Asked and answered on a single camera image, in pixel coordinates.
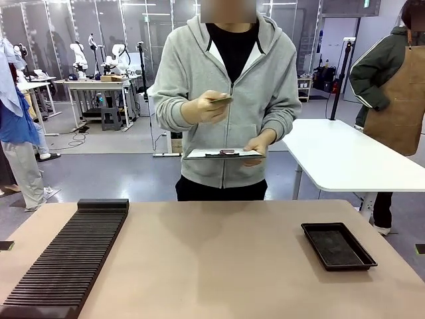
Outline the person's right hand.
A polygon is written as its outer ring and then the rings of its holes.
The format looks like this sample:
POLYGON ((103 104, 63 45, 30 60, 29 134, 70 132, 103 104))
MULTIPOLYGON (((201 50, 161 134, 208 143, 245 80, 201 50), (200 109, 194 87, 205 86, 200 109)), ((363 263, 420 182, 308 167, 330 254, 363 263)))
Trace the person's right hand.
POLYGON ((230 96, 214 90, 207 90, 196 100, 190 102, 188 113, 190 123, 217 123, 223 120, 228 114, 228 104, 209 104, 209 100, 216 100, 230 96))

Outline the person's left forearm grey sleeve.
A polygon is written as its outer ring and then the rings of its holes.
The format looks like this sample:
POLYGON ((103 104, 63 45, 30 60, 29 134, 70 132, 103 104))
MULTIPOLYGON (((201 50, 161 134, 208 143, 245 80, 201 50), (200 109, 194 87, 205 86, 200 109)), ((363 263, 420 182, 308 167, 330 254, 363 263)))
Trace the person's left forearm grey sleeve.
POLYGON ((297 92, 273 96, 262 121, 261 132, 266 136, 267 144, 272 145, 289 134, 300 112, 301 102, 297 92))

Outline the person in brown apron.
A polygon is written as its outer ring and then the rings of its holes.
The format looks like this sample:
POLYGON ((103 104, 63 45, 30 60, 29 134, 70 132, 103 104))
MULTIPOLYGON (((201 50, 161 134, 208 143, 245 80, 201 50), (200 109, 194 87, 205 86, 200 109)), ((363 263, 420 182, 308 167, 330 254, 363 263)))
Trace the person in brown apron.
POLYGON ((390 149, 413 156, 425 117, 425 0, 406 0, 402 25, 375 43, 351 67, 362 103, 355 127, 390 149))

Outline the person's left hand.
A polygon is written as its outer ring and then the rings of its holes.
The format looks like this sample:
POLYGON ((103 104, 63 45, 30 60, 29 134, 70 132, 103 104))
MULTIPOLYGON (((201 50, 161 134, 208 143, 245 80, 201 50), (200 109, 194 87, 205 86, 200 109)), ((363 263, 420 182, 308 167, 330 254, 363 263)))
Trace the person's left hand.
MULTIPOLYGON (((266 150, 269 145, 273 144, 276 140, 276 132, 273 129, 265 129, 262 133, 252 138, 248 144, 244 147, 244 150, 251 151, 255 150, 256 152, 266 155, 266 150)), ((247 159, 244 161, 244 166, 252 167, 261 164, 263 159, 247 159)))

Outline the black clipboard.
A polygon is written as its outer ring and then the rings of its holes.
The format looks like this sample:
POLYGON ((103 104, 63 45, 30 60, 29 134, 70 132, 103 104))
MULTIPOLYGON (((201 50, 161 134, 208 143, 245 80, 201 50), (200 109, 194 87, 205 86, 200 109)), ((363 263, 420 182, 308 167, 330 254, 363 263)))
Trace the black clipboard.
POLYGON ((206 160, 206 159, 264 159, 266 156, 255 151, 244 151, 243 148, 234 149, 194 149, 190 151, 184 160, 206 160))

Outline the white rounded table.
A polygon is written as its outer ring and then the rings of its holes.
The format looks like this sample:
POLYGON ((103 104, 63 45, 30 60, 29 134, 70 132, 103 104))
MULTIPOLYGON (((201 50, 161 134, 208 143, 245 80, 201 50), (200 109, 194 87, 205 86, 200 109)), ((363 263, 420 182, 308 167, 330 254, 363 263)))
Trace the white rounded table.
POLYGON ((425 168, 340 120, 297 119, 283 138, 297 162, 292 198, 302 175, 326 192, 364 194, 370 219, 377 193, 425 193, 425 168))

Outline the black tripod pole white head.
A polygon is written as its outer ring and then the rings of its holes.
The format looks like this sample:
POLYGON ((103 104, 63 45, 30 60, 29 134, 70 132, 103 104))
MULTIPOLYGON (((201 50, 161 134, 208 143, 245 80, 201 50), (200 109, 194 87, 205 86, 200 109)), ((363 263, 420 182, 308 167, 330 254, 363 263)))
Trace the black tripod pole white head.
POLYGON ((339 75, 339 80, 337 82, 337 90, 336 90, 335 98, 334 98, 334 101, 333 101, 333 107, 332 107, 332 110, 331 110, 331 115, 330 115, 331 121, 335 120, 335 115, 336 115, 336 112, 337 112, 337 106, 338 106, 340 95, 341 95, 342 84, 343 84, 343 81, 344 81, 344 78, 345 78, 345 71, 347 69, 347 63, 348 63, 348 60, 349 60, 349 55, 351 53, 351 49, 352 49, 355 41, 356 41, 355 37, 345 37, 343 39, 343 42, 346 43, 345 55, 344 55, 343 64, 342 64, 342 67, 341 67, 341 73, 339 75))

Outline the grey background workbench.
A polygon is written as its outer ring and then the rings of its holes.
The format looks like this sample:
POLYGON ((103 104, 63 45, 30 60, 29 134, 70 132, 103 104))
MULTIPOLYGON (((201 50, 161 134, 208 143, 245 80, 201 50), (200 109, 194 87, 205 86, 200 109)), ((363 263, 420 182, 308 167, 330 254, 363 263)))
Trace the grey background workbench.
POLYGON ((91 120, 101 121, 100 108, 118 108, 122 119, 121 131, 128 131, 140 117, 137 95, 137 78, 123 82, 101 82, 100 80, 57 80, 63 85, 70 98, 75 128, 79 129, 91 120))

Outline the black plastic tray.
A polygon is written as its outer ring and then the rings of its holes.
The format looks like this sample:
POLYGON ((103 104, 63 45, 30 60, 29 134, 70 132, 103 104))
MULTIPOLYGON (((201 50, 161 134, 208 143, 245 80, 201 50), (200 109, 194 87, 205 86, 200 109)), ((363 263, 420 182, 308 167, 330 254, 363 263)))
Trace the black plastic tray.
POLYGON ((342 222, 302 223, 301 228, 326 271, 367 271, 378 266, 342 222))

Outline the person's right forearm grey sleeve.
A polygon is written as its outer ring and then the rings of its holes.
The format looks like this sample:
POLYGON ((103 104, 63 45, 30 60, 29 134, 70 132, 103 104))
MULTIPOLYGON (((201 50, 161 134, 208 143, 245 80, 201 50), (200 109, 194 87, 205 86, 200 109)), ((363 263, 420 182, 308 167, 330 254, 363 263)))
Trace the person's right forearm grey sleeve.
POLYGON ((153 95, 155 118, 159 126, 173 132, 187 131, 194 126, 183 116, 183 105, 189 102, 181 96, 153 95))

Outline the wooden shelf unit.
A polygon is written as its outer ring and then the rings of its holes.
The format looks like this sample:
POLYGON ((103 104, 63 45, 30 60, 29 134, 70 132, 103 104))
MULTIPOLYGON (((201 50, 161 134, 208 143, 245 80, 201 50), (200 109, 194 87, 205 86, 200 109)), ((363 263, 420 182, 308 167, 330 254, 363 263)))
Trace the wooden shelf unit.
POLYGON ((298 97, 301 102, 309 102, 312 87, 312 77, 301 77, 297 80, 298 97))

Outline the person in grey hoodie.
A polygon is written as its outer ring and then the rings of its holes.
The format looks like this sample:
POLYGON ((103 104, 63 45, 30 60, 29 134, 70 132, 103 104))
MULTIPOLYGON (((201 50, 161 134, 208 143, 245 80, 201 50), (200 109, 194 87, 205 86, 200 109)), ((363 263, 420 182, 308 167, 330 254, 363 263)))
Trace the person in grey hoodie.
POLYGON ((163 47, 153 95, 181 96, 188 106, 207 90, 232 97, 227 116, 198 123, 183 136, 183 153, 243 148, 261 134, 273 96, 298 95, 297 52, 292 40, 261 14, 249 23, 204 23, 200 15, 172 31, 163 47))

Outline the black bags pile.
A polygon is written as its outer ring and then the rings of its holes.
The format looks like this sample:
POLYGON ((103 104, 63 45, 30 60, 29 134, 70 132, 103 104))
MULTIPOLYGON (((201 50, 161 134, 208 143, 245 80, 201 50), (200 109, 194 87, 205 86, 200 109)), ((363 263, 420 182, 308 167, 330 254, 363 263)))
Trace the black bags pile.
POLYGON ((333 92, 337 68, 319 66, 313 70, 313 88, 327 93, 333 92))

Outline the black slotted PCB rack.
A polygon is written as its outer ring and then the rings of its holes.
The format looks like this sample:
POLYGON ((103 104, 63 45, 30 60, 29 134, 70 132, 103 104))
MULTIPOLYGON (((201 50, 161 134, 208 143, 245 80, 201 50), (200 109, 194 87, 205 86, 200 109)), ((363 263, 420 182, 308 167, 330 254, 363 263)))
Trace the black slotted PCB rack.
POLYGON ((128 199, 81 199, 0 304, 0 319, 78 319, 128 211, 128 199))

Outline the small white background robot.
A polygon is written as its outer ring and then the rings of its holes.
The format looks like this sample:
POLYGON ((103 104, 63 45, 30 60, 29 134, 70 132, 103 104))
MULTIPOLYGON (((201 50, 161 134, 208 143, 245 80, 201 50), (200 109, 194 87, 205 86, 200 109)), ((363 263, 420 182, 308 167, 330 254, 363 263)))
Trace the small white background robot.
POLYGON ((74 52, 75 61, 73 67, 76 70, 78 77, 86 79, 86 71, 88 70, 88 61, 84 54, 84 47, 76 41, 75 43, 70 44, 70 49, 74 52))

